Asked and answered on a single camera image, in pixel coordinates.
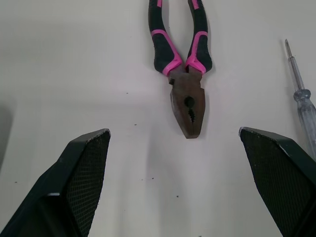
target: screwdriver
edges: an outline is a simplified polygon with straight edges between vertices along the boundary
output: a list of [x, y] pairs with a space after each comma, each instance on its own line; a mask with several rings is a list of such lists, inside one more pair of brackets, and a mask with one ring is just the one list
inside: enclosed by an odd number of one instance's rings
[[300, 71], [295, 58], [292, 56], [287, 39], [285, 40], [285, 47], [295, 87], [294, 100], [297, 102], [298, 116], [308, 141], [309, 155], [316, 161], [316, 109], [310, 101], [311, 92], [304, 87]]

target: transparent screwdriver handle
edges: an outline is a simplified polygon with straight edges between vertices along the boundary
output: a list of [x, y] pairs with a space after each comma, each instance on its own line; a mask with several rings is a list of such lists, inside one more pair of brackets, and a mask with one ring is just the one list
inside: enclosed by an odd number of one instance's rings
[[311, 92], [301, 89], [294, 93], [301, 126], [308, 140], [310, 156], [316, 161], [316, 109], [310, 101]]

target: rusty metal jaw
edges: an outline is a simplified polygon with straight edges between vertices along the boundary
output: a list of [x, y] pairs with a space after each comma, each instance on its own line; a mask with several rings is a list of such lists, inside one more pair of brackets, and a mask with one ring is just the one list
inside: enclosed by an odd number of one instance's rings
[[201, 88], [202, 74], [193, 68], [189, 73], [170, 72], [171, 106], [186, 138], [197, 138], [201, 133], [205, 112], [205, 93]]

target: pliers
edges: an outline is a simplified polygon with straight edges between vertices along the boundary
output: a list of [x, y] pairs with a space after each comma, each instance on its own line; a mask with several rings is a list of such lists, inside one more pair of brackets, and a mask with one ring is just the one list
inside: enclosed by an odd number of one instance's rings
[[188, 0], [194, 21], [194, 36], [188, 59], [182, 59], [163, 25], [162, 0], [149, 0], [149, 29], [155, 48], [155, 69], [169, 78], [173, 113], [186, 138], [197, 138], [205, 112], [205, 93], [200, 81], [211, 70], [207, 47], [207, 18], [201, 0]]

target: white backdrop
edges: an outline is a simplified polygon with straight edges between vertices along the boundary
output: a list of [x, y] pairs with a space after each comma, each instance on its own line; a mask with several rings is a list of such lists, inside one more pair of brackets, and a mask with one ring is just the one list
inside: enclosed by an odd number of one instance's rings
[[[0, 230], [70, 140], [109, 128], [90, 237], [281, 236], [238, 130], [304, 143], [284, 40], [316, 102], [316, 1], [204, 6], [214, 68], [202, 79], [201, 136], [186, 140], [167, 78], [154, 70], [148, 0], [0, 2]], [[163, 18], [186, 57], [193, 35], [187, 1], [163, 0]]]

